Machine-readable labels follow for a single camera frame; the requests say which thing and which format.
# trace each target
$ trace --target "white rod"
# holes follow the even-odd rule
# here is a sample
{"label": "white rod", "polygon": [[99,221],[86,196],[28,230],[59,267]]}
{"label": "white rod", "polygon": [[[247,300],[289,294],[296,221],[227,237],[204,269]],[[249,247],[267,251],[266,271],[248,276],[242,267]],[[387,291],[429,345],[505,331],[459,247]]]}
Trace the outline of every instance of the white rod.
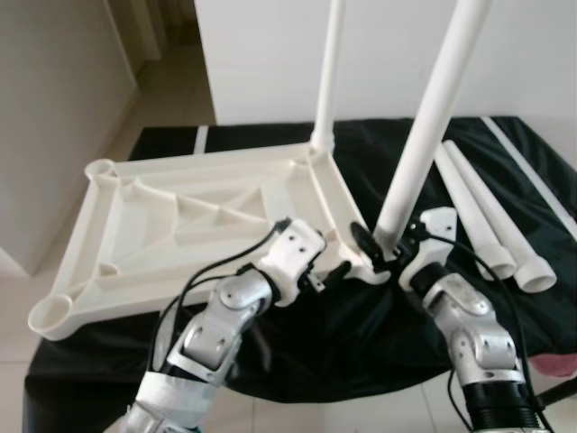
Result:
{"label": "white rod", "polygon": [[315,152],[332,152],[334,149],[334,94],[343,34],[344,5],[345,0],[331,0],[321,85],[316,106],[315,130],[310,137],[310,143]]}
{"label": "white rod", "polygon": [[490,0],[459,0],[454,10],[375,227],[375,237],[386,258],[391,257],[407,226],[435,150],[449,125],[464,72],[489,7]]}
{"label": "white rod", "polygon": [[208,126],[202,125],[197,129],[197,138],[195,140],[195,148],[193,153],[199,155],[204,153],[206,149],[206,137],[208,136]]}
{"label": "white rod", "polygon": [[513,254],[517,262],[515,280],[519,288],[528,293],[537,293],[552,287],[557,282],[557,277],[549,263],[536,254],[531,244],[459,148],[452,142],[445,143],[444,147],[477,200],[483,214],[489,220],[497,238]]}
{"label": "white rod", "polygon": [[[499,243],[489,221],[483,215],[443,146],[439,146],[436,150],[435,165],[441,173],[475,253],[489,265],[500,280],[512,277],[517,268],[513,257],[508,249]],[[485,268],[478,263],[477,266],[485,280],[492,280]]]}
{"label": "white rod", "polygon": [[501,131],[501,129],[497,126],[493,119],[490,117],[482,117],[481,120],[487,125],[490,131],[495,135],[497,140],[501,143],[501,145],[505,148],[508,154],[513,158],[513,161],[517,163],[519,168],[525,173],[525,175],[529,178],[535,189],[541,194],[543,200],[549,205],[551,210],[557,215],[561,224],[565,226],[569,234],[573,237],[575,241],[577,241],[577,223],[575,220],[569,215],[567,209],[563,207],[559,199],[555,196],[555,194],[545,185],[543,180],[539,177],[537,172],[531,167],[531,164],[527,162],[525,157],[521,154],[520,151],[517,150],[515,144],[513,144],[509,138]]}

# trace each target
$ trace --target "white wall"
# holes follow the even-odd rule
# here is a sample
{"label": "white wall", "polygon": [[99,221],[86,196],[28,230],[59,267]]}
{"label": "white wall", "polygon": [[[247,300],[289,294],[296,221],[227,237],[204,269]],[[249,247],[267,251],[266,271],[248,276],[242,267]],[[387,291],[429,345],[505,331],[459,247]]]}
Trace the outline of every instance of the white wall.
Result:
{"label": "white wall", "polygon": [[523,121],[577,170],[577,127],[570,115],[523,116]]}
{"label": "white wall", "polygon": [[0,245],[27,272],[131,99],[104,0],[0,0]]}
{"label": "white wall", "polygon": [[[219,124],[313,119],[329,0],[196,4]],[[338,117],[414,116],[454,5],[349,0]],[[574,131],[576,51],[574,0],[494,1],[456,114]]]}

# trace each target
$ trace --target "wire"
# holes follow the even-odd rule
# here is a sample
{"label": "wire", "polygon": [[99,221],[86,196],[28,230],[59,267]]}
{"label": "wire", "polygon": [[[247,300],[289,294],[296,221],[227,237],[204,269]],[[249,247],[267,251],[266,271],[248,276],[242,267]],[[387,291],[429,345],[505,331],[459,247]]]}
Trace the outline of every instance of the wire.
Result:
{"label": "wire", "polygon": [[449,394],[449,400],[451,401],[451,404],[453,405],[454,411],[457,412],[457,415],[459,415],[459,418],[461,419],[461,421],[463,422],[463,424],[467,428],[467,431],[472,431],[471,425],[467,422],[467,419],[465,419],[465,417],[463,416],[463,414],[461,413],[461,411],[457,407],[457,403],[454,401],[453,390],[451,390],[451,384],[453,383],[453,378],[454,378],[454,368],[449,373],[449,380],[447,381],[447,394]]}
{"label": "wire", "polygon": [[251,246],[250,248],[247,248],[244,251],[241,251],[238,254],[232,255],[226,259],[223,259],[219,262],[215,262],[212,264],[209,264],[208,266],[206,266],[205,268],[201,269],[200,271],[198,271],[197,273],[195,273],[190,280],[188,280],[187,284],[184,286],[184,289],[182,289],[182,292],[180,293],[180,295],[178,296],[178,301],[177,301],[177,311],[176,311],[176,315],[174,317],[174,325],[172,327],[172,333],[170,335],[170,345],[174,345],[174,343],[176,342],[176,332],[177,332],[177,324],[179,322],[180,319],[180,312],[182,310],[182,305],[184,304],[184,298],[187,296],[187,293],[189,291],[192,290],[192,288],[194,287],[193,283],[194,281],[203,273],[207,273],[209,271],[212,271],[214,268],[217,268],[218,266],[222,266],[223,264],[227,264],[230,262],[233,262],[235,260],[240,259],[241,257],[244,257],[245,255],[248,255],[256,250],[258,250],[259,248],[261,248],[263,245],[265,245],[267,242],[269,242],[269,240],[273,237],[273,235],[275,234],[275,232],[279,229],[281,229],[283,226],[285,226],[287,224],[288,220],[281,220],[277,223],[275,223],[274,227],[267,233],[266,236],[264,236],[262,238],[261,241],[259,241],[257,244]]}
{"label": "wire", "polygon": [[430,233],[426,232],[425,235],[429,239],[435,239],[440,242],[445,242],[446,244],[451,244],[456,248],[459,248],[461,251],[470,255],[474,260],[476,260],[487,273],[491,276],[491,278],[502,288],[502,291],[505,293],[505,299],[507,300],[509,309],[511,310],[511,315],[513,316],[513,321],[515,322],[515,330],[517,333],[517,340],[519,342],[519,351],[520,351],[520,358],[521,358],[521,366],[523,368],[523,374],[525,375],[525,381],[527,383],[527,391],[529,392],[529,399],[532,409],[535,411],[541,422],[543,423],[543,427],[549,430],[551,433],[554,433],[551,424],[549,423],[548,419],[546,418],[545,414],[541,407],[539,407],[537,402],[537,397],[535,396],[535,390],[533,389],[533,382],[531,381],[531,374],[529,372],[529,363],[527,361],[527,346],[525,343],[525,332],[521,326],[521,320],[519,318],[519,314],[517,311],[517,304],[513,299],[513,295],[509,292],[507,286],[497,274],[486,264],[471,248],[462,244],[458,241],[452,241],[451,239],[447,239],[442,236],[431,235]]}
{"label": "wire", "polygon": [[[223,278],[227,278],[230,276],[231,275],[219,275],[219,276],[215,276],[215,277],[205,278],[205,279],[193,284],[190,289],[192,290],[195,287],[197,287],[197,286],[199,286],[205,282],[214,281],[214,280],[222,280]],[[148,350],[148,359],[146,362],[146,371],[147,372],[151,372],[153,370],[152,367],[154,365],[154,348],[156,346],[156,339],[158,338],[158,335],[159,335],[160,326],[162,325],[162,322],[164,321],[166,316],[169,314],[170,309],[174,306],[174,304],[177,302],[177,300],[179,300],[178,296],[175,297],[170,302],[170,304],[160,313],[160,317],[156,321],[156,325],[154,326],[154,330],[152,331],[151,343],[150,343],[149,350]]]}

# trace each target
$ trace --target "pink object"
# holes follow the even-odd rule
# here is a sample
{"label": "pink object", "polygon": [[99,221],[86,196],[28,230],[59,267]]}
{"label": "pink object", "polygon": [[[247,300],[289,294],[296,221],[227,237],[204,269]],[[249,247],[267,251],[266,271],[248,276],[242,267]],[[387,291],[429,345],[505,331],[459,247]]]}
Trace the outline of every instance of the pink object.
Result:
{"label": "pink object", "polygon": [[577,372],[577,354],[537,355],[529,362],[544,376],[571,377]]}

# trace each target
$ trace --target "black tablecloth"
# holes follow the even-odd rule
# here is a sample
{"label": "black tablecloth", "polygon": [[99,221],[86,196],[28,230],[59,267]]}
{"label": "black tablecloth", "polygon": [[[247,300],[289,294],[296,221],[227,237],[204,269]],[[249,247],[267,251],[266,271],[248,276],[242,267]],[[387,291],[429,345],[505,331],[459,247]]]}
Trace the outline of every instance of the black tablecloth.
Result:
{"label": "black tablecloth", "polygon": [[[520,120],[494,120],[575,218],[574,170]],[[410,126],[411,120],[363,120],[335,127],[334,159],[370,228]],[[311,124],[213,127],[206,151],[302,143],[311,130]],[[133,157],[191,153],[195,136],[194,128],[178,134],[173,128],[145,128]],[[506,281],[521,310],[528,352],[577,352],[575,242],[480,119],[453,120],[445,139],[457,143],[558,276],[552,289],[535,295]],[[451,205],[433,168],[415,213]],[[458,238],[468,243],[461,226]],[[499,322],[512,329],[499,288],[480,278],[468,257],[452,253],[449,266],[482,290],[493,302]],[[121,416],[138,389],[157,317],[108,320],[86,325],[63,341],[42,340],[25,381],[24,430],[100,432]],[[393,282],[372,287],[345,281],[259,318],[246,335],[228,386],[274,401],[339,401],[407,388],[448,368],[446,346],[435,325],[408,305]]]}

